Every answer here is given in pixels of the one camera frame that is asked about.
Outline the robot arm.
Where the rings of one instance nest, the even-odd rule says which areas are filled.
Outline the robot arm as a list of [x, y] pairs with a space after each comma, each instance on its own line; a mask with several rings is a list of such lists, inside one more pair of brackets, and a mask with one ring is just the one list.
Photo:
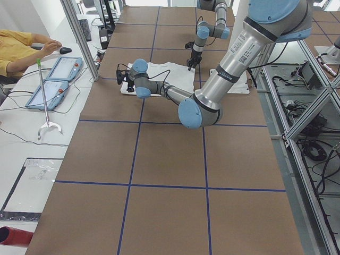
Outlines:
[[187, 128], [214, 125], [223, 115], [220, 101], [258, 53], [267, 44], [307, 38], [311, 33], [312, 13], [312, 1], [250, 1], [242, 31], [216, 71], [192, 94], [165, 81], [152, 81], [143, 59], [135, 60], [118, 81], [126, 81], [139, 98], [159, 94], [178, 104], [178, 117]]
[[194, 41], [185, 44], [185, 49], [191, 49], [191, 56], [186, 61], [188, 70], [195, 69], [202, 60], [202, 52], [208, 37], [227, 39], [230, 30], [226, 25], [227, 21], [227, 1], [198, 1], [197, 8], [206, 11], [213, 11], [216, 14], [215, 25], [202, 20], [197, 21], [196, 37]]

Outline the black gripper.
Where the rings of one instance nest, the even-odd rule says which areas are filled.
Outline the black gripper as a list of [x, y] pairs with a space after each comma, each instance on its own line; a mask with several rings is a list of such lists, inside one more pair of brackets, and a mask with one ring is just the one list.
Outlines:
[[134, 82], [131, 80], [127, 81], [127, 91], [134, 91]]
[[187, 60], [187, 66], [188, 66], [188, 70], [191, 71], [193, 66], [197, 66], [198, 64], [200, 64], [201, 60], [202, 60], [202, 52], [198, 52], [196, 50], [192, 50], [191, 52], [191, 57], [190, 59]]

